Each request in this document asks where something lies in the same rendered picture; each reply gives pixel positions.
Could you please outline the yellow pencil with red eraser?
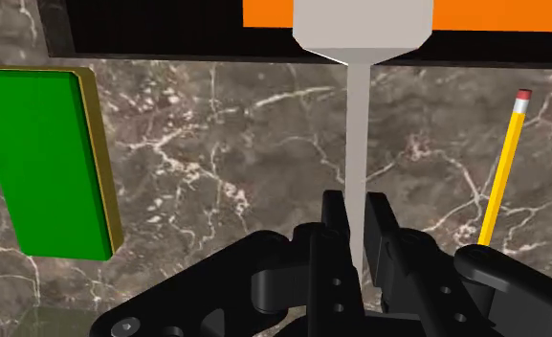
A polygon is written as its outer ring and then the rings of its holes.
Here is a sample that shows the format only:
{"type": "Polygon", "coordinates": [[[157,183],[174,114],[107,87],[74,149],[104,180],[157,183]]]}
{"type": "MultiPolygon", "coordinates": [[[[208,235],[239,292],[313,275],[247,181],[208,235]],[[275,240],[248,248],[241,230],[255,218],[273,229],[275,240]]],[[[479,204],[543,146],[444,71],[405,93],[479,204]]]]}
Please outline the yellow pencil with red eraser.
{"type": "Polygon", "coordinates": [[[491,242],[531,96],[532,91],[529,89],[519,89],[516,94],[515,104],[497,163],[497,170],[489,195],[487,209],[477,240],[479,245],[489,245],[491,242]]]}

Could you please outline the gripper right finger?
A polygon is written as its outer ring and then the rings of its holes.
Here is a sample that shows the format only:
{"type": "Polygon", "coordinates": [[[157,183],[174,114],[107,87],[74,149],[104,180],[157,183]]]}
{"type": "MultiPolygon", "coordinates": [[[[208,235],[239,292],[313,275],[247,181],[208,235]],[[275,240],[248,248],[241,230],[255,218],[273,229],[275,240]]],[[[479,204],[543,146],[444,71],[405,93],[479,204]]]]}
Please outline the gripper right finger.
{"type": "Polygon", "coordinates": [[[381,192],[367,194],[364,217],[385,313],[417,317],[425,337],[552,337],[552,278],[489,246],[443,252],[400,227],[381,192]]]}

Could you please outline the green book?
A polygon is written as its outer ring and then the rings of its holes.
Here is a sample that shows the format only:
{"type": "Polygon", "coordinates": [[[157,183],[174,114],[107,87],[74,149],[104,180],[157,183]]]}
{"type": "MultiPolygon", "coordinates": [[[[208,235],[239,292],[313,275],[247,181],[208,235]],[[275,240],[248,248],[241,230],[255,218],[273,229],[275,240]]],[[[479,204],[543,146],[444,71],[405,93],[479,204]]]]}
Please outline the green book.
{"type": "Polygon", "coordinates": [[[90,68],[0,66],[0,186],[24,254],[117,252],[121,220],[90,68]]]}

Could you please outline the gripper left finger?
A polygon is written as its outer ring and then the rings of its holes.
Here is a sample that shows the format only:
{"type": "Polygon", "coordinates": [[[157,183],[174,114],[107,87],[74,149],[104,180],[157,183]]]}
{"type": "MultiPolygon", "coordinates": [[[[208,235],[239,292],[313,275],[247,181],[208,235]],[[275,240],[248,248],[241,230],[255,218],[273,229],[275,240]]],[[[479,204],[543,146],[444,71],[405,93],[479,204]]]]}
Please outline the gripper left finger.
{"type": "Polygon", "coordinates": [[[88,337],[255,337],[291,307],[298,337],[334,337],[364,314],[341,191],[291,238],[260,230],[101,314],[88,337]]]}

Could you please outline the grey spatula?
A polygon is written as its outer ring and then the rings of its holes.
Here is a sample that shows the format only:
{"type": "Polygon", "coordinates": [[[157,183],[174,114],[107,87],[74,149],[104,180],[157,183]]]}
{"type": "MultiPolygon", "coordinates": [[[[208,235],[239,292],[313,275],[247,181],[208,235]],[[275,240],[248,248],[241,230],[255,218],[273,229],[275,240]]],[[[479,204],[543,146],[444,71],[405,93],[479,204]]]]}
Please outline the grey spatula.
{"type": "Polygon", "coordinates": [[[294,0],[293,36],[306,51],[347,67],[344,203],[350,250],[364,267],[364,207],[371,66],[431,36],[433,0],[294,0]]]}

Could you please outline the orange flat block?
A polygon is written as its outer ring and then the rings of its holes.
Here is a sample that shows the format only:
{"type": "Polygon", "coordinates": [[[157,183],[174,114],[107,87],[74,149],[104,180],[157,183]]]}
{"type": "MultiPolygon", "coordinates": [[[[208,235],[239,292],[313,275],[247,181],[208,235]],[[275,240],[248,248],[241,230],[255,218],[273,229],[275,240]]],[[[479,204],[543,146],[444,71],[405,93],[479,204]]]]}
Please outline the orange flat block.
{"type": "MultiPolygon", "coordinates": [[[[242,0],[246,28],[291,28],[294,0],[242,0]]],[[[433,0],[435,31],[552,33],[552,0],[433,0]]]]}

